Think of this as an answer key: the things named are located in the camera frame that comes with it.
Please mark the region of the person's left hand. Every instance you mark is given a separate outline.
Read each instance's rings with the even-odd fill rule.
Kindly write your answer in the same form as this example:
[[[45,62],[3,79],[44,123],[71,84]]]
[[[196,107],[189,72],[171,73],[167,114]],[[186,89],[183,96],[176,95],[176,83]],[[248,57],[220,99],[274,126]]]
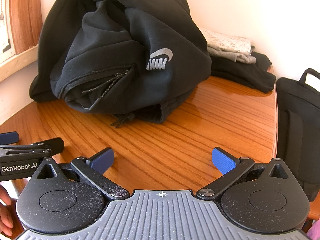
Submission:
[[[1,232],[5,233],[7,236],[12,236],[13,220],[10,212],[6,206],[11,205],[11,198],[7,190],[1,186]]]

